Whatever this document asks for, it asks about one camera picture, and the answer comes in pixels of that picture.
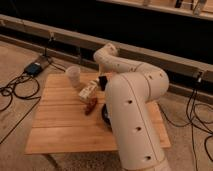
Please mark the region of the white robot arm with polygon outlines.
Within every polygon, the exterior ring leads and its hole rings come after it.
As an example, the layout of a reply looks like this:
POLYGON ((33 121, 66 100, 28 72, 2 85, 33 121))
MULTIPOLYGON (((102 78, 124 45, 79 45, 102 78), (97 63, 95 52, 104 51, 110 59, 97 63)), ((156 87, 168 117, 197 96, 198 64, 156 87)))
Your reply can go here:
POLYGON ((146 104, 169 87, 166 72, 146 62, 118 56, 108 43, 94 53, 103 72, 112 72, 105 102, 122 167, 129 171, 171 171, 146 104))

